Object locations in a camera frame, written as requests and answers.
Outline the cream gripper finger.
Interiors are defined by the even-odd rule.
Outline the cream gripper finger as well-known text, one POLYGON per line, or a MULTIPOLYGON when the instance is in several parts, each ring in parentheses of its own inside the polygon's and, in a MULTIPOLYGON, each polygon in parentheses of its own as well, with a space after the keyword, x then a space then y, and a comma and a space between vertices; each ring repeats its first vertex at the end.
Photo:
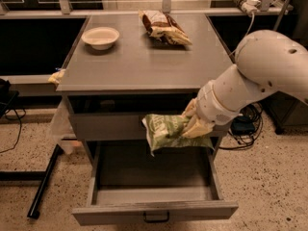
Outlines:
POLYGON ((184 112, 182 113, 182 116, 185 117, 193 117, 196 115, 196 99, 193 98, 187 107, 185 108, 184 112))
POLYGON ((213 131, 215 126, 214 122, 207 122, 194 115, 182 132, 184 138, 197 138, 207 135, 213 131))

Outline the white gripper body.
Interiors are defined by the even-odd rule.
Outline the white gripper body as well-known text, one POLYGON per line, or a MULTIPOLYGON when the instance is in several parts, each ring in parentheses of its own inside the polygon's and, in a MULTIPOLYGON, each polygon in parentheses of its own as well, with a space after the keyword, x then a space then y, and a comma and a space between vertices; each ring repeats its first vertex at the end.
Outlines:
POLYGON ((198 117, 207 123, 222 126, 239 115, 239 111, 230 111, 224 108, 215 96, 214 81, 203 86, 196 97, 195 106, 198 117))

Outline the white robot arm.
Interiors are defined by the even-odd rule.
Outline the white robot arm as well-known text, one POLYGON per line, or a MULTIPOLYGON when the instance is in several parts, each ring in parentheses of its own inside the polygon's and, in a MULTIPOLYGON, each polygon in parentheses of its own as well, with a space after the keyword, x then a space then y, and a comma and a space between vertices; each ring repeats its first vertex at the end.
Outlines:
POLYGON ((308 101, 308 51, 292 39, 270 30, 245 36, 235 51, 235 63, 203 86, 183 115, 189 122, 185 138, 196 138, 227 124, 245 106, 281 91, 308 101))

